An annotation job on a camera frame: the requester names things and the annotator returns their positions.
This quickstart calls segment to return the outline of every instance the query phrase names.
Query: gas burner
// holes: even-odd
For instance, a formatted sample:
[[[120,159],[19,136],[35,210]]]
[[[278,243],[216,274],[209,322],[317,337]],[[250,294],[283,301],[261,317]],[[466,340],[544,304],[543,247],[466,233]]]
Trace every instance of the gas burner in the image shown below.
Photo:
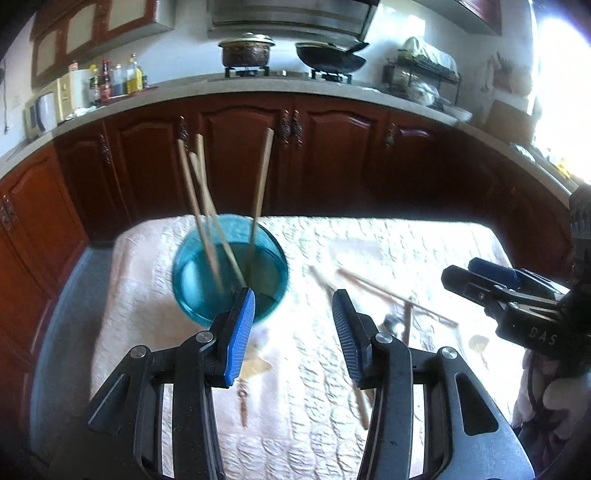
[[[348,83],[351,85],[353,76],[350,73],[324,73],[319,70],[312,69],[310,77],[316,80],[316,74],[320,73],[321,78],[327,82]]]
[[[250,70],[249,68],[236,70],[235,68],[226,68],[224,71],[224,78],[235,78],[235,77],[243,77],[243,78],[250,78],[250,77],[268,77],[269,76],[269,67],[260,67],[257,70]]]

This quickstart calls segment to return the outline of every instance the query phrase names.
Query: bowl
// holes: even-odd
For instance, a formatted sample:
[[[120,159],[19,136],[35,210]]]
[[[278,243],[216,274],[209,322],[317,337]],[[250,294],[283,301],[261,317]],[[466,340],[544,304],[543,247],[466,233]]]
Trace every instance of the bowl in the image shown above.
[[[458,106],[448,105],[444,103],[443,111],[446,114],[457,118],[460,122],[468,123],[472,119],[472,114],[468,110],[464,110],[463,108],[459,108]]]
[[[288,266],[285,254],[273,235],[257,225],[254,254],[251,257],[249,236],[252,219],[240,215],[220,215],[219,220],[246,283],[255,293],[254,321],[263,320],[277,308],[287,289]],[[232,308],[240,291],[215,228],[212,228],[212,237],[220,263],[223,294],[216,288],[203,243],[196,230],[191,231],[179,247],[174,257],[172,274],[173,293],[178,305],[191,320],[206,328],[211,326],[216,315]],[[248,274],[249,264],[252,267]]]

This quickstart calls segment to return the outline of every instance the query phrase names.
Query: water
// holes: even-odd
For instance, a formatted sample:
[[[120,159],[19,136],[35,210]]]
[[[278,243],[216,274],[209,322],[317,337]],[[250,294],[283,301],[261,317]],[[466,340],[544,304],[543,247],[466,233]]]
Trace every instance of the water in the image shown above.
[[[255,320],[268,315],[281,300],[285,286],[286,269],[282,259],[270,250],[255,246],[254,261],[249,276],[246,276],[250,246],[244,243],[230,243],[236,261],[240,266],[246,283],[255,293]],[[221,312],[232,308],[240,285],[234,270],[221,245],[216,245],[217,258],[224,293],[217,291],[213,274],[203,250],[199,250],[187,261],[180,274],[180,293],[190,310],[211,322]]]

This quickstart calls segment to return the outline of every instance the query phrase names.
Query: white tablecloth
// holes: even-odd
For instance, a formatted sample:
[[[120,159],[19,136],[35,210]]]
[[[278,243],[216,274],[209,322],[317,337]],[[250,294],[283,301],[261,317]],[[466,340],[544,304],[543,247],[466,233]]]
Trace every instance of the white tablecloth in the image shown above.
[[[360,408],[364,395],[352,387],[326,292],[310,274],[311,265],[335,287],[346,288],[356,308],[377,325],[388,312],[401,311],[401,303],[348,280],[338,267],[457,322],[453,327],[415,309],[410,346],[455,347],[510,420],[523,349],[498,339],[494,320],[447,292],[440,281],[445,267],[466,268],[473,257],[509,266],[489,229],[469,223],[299,217],[263,218],[261,224],[283,248],[290,281],[277,310],[251,332],[251,342],[262,348],[259,356],[272,368],[242,382],[242,405],[236,384],[214,391],[228,478],[356,478],[367,436]],[[169,348],[202,329],[183,314],[171,289],[174,255],[193,228],[191,216],[153,220],[117,240],[91,394],[134,345]],[[475,334],[490,340],[483,353],[468,347]],[[173,474],[171,395],[167,388],[163,464],[168,475]],[[412,475],[422,471],[423,428],[422,393],[415,386]]]

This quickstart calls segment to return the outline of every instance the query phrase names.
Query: kitchen floor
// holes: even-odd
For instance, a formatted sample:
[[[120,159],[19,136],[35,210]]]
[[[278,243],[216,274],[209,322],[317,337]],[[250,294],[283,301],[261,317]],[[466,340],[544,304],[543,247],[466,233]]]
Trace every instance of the kitchen floor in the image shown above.
[[[90,400],[90,368],[105,311],[112,248],[88,248],[51,318],[31,394],[30,448],[49,465]]]

